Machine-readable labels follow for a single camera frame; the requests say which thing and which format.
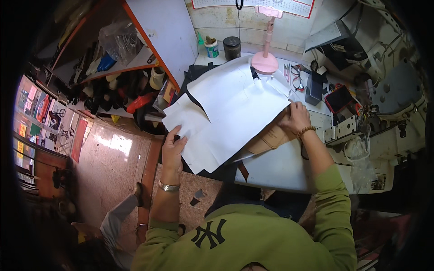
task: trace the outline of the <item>beaded bracelet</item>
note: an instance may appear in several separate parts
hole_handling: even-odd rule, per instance
[[[307,131],[309,131],[309,130],[316,130],[316,128],[315,128],[315,126],[313,126],[313,125],[310,125],[310,126],[307,126],[307,127],[304,127],[303,129],[301,129],[301,131],[300,132],[298,132],[297,133],[297,137],[298,138],[300,138],[305,132],[307,132]]]

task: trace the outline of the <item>black print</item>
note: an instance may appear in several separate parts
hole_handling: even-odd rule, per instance
[[[220,219],[220,223],[218,224],[217,227],[217,232],[213,233],[210,229],[211,229],[211,223],[213,221],[209,221],[207,222],[207,229],[203,229],[202,227],[197,227],[196,231],[197,234],[196,236],[193,237],[192,241],[195,242],[195,245],[198,248],[201,248],[201,244],[202,241],[205,239],[205,237],[208,237],[208,240],[210,240],[210,249],[213,249],[217,246],[216,242],[214,241],[213,237],[217,240],[217,242],[219,244],[223,243],[225,240],[223,238],[223,236],[221,236],[221,227],[223,226],[223,224],[226,222],[225,219]]]

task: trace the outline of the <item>pink phone holder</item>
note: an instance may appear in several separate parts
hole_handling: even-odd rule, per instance
[[[271,17],[271,20],[268,22],[267,25],[264,50],[256,53],[253,56],[252,67],[254,67],[258,73],[271,75],[275,71],[277,71],[277,69],[279,68],[279,63],[277,62],[277,59],[268,51],[270,49],[270,42],[273,37],[274,20],[276,18],[281,19],[283,16],[283,11],[277,10],[273,7],[264,6],[256,6],[255,11],[257,13],[262,13],[267,15],[268,17]]]

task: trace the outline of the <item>eyeglasses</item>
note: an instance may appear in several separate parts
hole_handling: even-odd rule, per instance
[[[295,88],[295,91],[300,91],[300,92],[303,92],[304,91],[304,86],[303,86],[303,81],[302,81],[302,79],[301,79],[301,77],[300,77],[300,72],[301,72],[301,66],[300,65],[295,65],[295,66],[291,66],[291,73],[292,73],[292,75],[294,75],[295,77],[294,77],[294,79],[293,79],[293,87]],[[294,82],[296,81],[296,80],[299,80],[299,84],[298,84],[298,87],[296,87],[296,85],[294,84]]]

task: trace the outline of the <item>person's leg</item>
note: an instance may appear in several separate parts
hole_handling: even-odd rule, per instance
[[[105,216],[101,223],[102,235],[104,236],[104,242],[107,249],[112,254],[116,264],[122,269],[129,270],[133,260],[133,255],[116,248],[116,240],[118,239],[119,232],[121,230],[121,224],[125,218],[134,210],[135,207],[141,206],[142,201],[139,203],[139,199],[143,191],[141,184],[137,183],[134,194],[128,195],[121,203],[111,209]]]
[[[266,201],[265,208],[281,217],[298,222],[311,198],[311,194],[275,191]]]
[[[205,213],[205,217],[218,208],[235,203],[261,204],[261,189],[234,183],[223,183],[213,205]]]
[[[137,206],[137,197],[134,194],[130,194],[105,215],[99,229],[107,245],[116,248],[116,239],[121,230],[121,224]]]
[[[113,258],[116,264],[123,270],[130,270],[134,255],[123,250],[116,249]]]

